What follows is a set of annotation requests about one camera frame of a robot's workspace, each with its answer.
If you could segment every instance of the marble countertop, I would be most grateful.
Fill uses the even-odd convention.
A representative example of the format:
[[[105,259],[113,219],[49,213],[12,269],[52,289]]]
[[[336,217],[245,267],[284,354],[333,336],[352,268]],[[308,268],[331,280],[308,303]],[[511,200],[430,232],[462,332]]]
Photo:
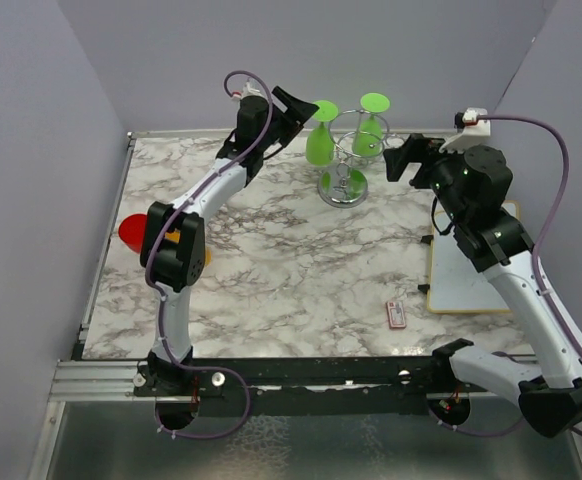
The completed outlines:
[[[221,138],[140,138],[124,187],[84,349],[86,359],[143,358],[157,301],[138,255],[117,228],[171,201],[213,163]],[[439,315],[426,282],[430,192],[388,183],[384,163],[363,168],[369,197],[335,209],[316,190],[319,169],[298,137],[265,163],[207,226],[212,260],[193,287],[197,357],[423,355],[460,337],[488,350],[529,352],[510,314]],[[399,144],[399,138],[392,139]],[[407,328],[390,330],[385,304],[402,301]]]

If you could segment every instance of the metal glass holder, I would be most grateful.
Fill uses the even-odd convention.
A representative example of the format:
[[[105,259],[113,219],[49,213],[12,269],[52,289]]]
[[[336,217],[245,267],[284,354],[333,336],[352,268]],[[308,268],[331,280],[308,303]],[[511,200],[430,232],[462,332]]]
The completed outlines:
[[[333,136],[332,126],[338,118],[343,115],[358,114],[358,126],[351,132],[344,133],[340,138],[335,139]],[[386,132],[382,137],[360,130],[364,115],[374,115],[379,118],[386,126]],[[327,131],[329,137],[335,145],[335,157],[337,162],[328,166],[318,180],[318,193],[320,198],[327,204],[336,208],[352,208],[361,204],[369,194],[369,182],[364,174],[354,168],[354,162],[362,162],[364,166],[368,165],[372,158],[375,158],[384,152],[386,148],[386,139],[389,137],[389,124],[380,115],[373,114],[367,110],[348,110],[342,112],[329,122]],[[342,145],[342,142],[354,135],[364,134],[375,139],[375,143],[370,144],[369,148],[378,147],[378,151],[373,155],[359,155],[352,150],[348,150]]]

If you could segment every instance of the black bracket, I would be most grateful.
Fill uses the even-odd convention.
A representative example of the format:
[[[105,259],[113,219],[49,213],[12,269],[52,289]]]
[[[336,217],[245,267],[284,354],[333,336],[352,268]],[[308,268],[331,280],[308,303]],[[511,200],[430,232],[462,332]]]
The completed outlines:
[[[453,392],[457,380],[448,358],[343,357],[343,358],[189,358],[199,367],[186,377],[182,369],[149,358],[139,365],[146,380],[136,387],[137,397],[191,397],[190,403],[165,414],[197,412],[203,417],[240,416],[245,392],[231,375],[213,381],[218,368],[238,372],[247,383],[252,415],[335,415],[403,413],[426,415],[426,395]],[[346,388],[359,385],[359,388]],[[466,387],[467,392],[482,391]]]
[[[265,150],[276,142],[281,148],[286,147],[302,131],[306,121],[318,111],[317,105],[295,98],[280,87],[275,87],[271,94],[286,110],[283,112],[277,105],[273,105],[273,114],[266,133],[240,162],[247,170],[247,185],[262,168]],[[244,152],[260,136],[268,114],[269,103],[265,98],[248,95],[240,100],[236,129],[225,140],[217,157],[235,158]]]
[[[147,266],[149,253],[154,243],[159,241],[160,246],[150,272],[151,278],[179,292],[197,282],[204,269],[204,219],[197,213],[181,213],[169,228],[169,232],[180,233],[180,240],[174,242],[166,238],[158,239],[164,224],[173,213],[171,204],[154,202],[149,207],[140,264]]]
[[[582,421],[582,379],[573,383],[550,388],[542,377],[520,382],[520,410],[540,435],[551,438]]]

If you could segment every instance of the whiteboard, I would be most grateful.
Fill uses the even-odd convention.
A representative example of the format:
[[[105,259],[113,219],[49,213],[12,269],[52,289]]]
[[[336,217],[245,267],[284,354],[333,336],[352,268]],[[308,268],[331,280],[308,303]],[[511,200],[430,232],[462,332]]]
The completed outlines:
[[[517,202],[507,200],[503,207],[520,219]],[[449,224],[449,219],[442,210],[435,213],[435,221],[440,230],[444,230]],[[509,312],[500,294],[482,274],[475,271],[473,264],[460,251],[453,235],[441,236],[435,228],[430,251],[429,285],[427,310],[430,312]]]

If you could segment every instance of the light purple wall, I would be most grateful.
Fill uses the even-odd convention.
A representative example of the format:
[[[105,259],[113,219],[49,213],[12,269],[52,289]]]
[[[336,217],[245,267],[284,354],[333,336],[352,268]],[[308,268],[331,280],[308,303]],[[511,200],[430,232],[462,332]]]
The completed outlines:
[[[131,130],[232,125],[226,73],[300,98],[393,101],[396,128],[493,109],[555,0],[58,0]]]
[[[556,289],[582,328],[582,0],[559,0],[525,58],[500,113],[554,125],[571,154],[571,175],[543,259]],[[512,198],[535,236],[557,190],[561,159],[553,138],[530,126],[492,126],[494,144],[513,169]]]
[[[0,480],[26,477],[125,147],[56,2],[0,0]]]

